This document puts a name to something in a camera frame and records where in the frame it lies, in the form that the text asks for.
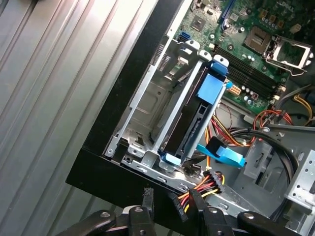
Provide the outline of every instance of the integrated circuit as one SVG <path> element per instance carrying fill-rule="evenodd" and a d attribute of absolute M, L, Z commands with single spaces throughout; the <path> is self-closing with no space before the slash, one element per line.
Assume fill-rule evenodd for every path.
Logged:
<path fill-rule="evenodd" d="M 194 30 L 201 32 L 206 24 L 206 21 L 199 16 L 195 16 L 190 27 L 192 27 Z"/>
<path fill-rule="evenodd" d="M 271 35 L 254 26 L 245 39 L 245 45 L 259 54 L 263 54 L 271 40 Z"/>

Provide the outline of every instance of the red wire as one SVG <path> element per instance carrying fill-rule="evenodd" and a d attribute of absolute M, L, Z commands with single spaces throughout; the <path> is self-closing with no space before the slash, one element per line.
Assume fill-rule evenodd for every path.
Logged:
<path fill-rule="evenodd" d="M 197 190 L 200 191 L 200 190 L 202 190 L 202 189 L 205 189 L 205 188 L 210 187 L 210 186 L 213 185 L 213 184 L 214 184 L 214 182 L 211 182 L 211 183 L 209 183 L 209 184 L 205 184 L 205 185 L 201 186 L 200 188 L 198 188 Z"/>
<path fill-rule="evenodd" d="M 203 189 L 205 189 L 205 188 L 210 187 L 210 186 L 213 185 L 213 184 L 214 184 L 214 182 L 212 181 L 212 182 L 210 182 L 210 183 L 208 183 L 208 184 L 205 184 L 205 185 L 200 186 L 199 188 L 197 188 L 197 190 L 198 190 L 198 191 L 203 190 Z M 187 201 L 188 198 L 189 198 L 189 195 L 183 198 L 183 200 L 182 200 L 182 202 L 181 202 L 181 205 L 182 205 L 182 206 L 185 204 L 185 202 Z"/>
<path fill-rule="evenodd" d="M 183 206 L 184 203 L 187 201 L 188 197 L 189 197 L 189 195 L 187 195 L 186 197 L 183 198 L 183 200 L 182 200 L 182 202 L 181 202 L 181 205 L 182 205 L 182 206 Z"/>

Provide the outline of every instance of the blue tab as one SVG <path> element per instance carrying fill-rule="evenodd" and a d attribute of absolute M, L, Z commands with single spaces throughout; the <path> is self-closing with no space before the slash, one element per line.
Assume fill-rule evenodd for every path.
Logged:
<path fill-rule="evenodd" d="M 227 68 L 218 62 L 211 62 L 210 69 L 218 72 L 221 75 L 227 74 Z"/>
<path fill-rule="evenodd" d="M 220 93 L 222 86 L 222 81 L 208 74 L 199 88 L 197 97 L 213 105 L 218 94 Z"/>
<path fill-rule="evenodd" d="M 233 83 L 231 81 L 226 83 L 226 89 L 230 89 L 232 87 L 233 87 Z"/>
<path fill-rule="evenodd" d="M 171 154 L 168 154 L 166 153 L 163 157 L 162 157 L 162 160 L 169 163 L 169 164 L 172 164 L 174 166 L 179 166 L 181 164 L 181 160 L 180 158 L 177 158 L 175 156 L 172 156 Z"/>
<path fill-rule="evenodd" d="M 210 156 L 211 158 L 224 163 L 226 165 L 234 166 L 237 168 L 242 168 L 245 165 L 245 159 L 243 156 L 231 149 L 220 147 L 217 151 L 217 155 L 219 157 L 214 156 L 211 152 L 209 152 L 203 145 L 198 144 L 197 150 L 202 154 Z"/>

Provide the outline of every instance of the metal bracket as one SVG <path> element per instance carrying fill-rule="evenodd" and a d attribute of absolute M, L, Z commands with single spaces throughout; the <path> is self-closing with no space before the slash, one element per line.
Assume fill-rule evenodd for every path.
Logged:
<path fill-rule="evenodd" d="M 281 37 L 278 35 L 275 38 L 274 43 L 276 44 L 275 49 L 271 52 L 266 53 L 266 62 L 267 63 L 269 63 L 273 66 L 276 66 L 278 68 L 281 68 L 283 70 L 289 71 L 292 76 L 300 76 L 300 75 L 303 75 L 304 72 L 307 72 L 303 68 L 306 65 L 311 63 L 311 61 L 308 60 L 310 58 L 310 55 L 312 54 L 312 52 L 311 52 L 312 47 L 310 45 L 304 44 L 304 43 L 301 43 L 298 41 L 294 41 L 294 40 L 289 39 L 289 38 Z M 289 63 L 285 60 L 281 61 L 280 59 L 278 59 L 280 51 L 281 51 L 281 49 L 285 43 L 289 43 L 293 47 L 299 47 L 299 48 L 302 48 L 305 50 L 298 65 L 294 65 L 294 64 Z M 293 69 L 298 69 L 301 72 L 299 74 L 293 74 Z"/>
<path fill-rule="evenodd" d="M 303 158 L 285 197 L 302 207 L 307 215 L 315 214 L 315 151 Z"/>

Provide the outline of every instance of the cable bundle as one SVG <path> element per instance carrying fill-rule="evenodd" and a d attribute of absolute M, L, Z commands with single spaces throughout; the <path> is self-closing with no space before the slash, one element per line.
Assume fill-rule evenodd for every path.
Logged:
<path fill-rule="evenodd" d="M 200 192 L 202 198 L 205 198 L 206 196 L 213 193 L 220 193 L 222 191 L 222 188 L 218 186 L 218 182 L 215 180 L 214 175 L 218 175 L 221 181 L 221 186 L 224 185 L 225 178 L 224 178 L 224 175 L 222 175 L 222 173 L 217 172 L 217 174 L 206 175 L 205 178 L 201 181 L 201 183 L 198 184 L 196 187 L 194 187 L 194 189 Z M 187 212 L 189 208 L 189 201 L 188 201 L 189 193 L 187 192 L 179 196 L 178 199 L 181 200 L 181 205 L 184 208 L 184 212 Z"/>

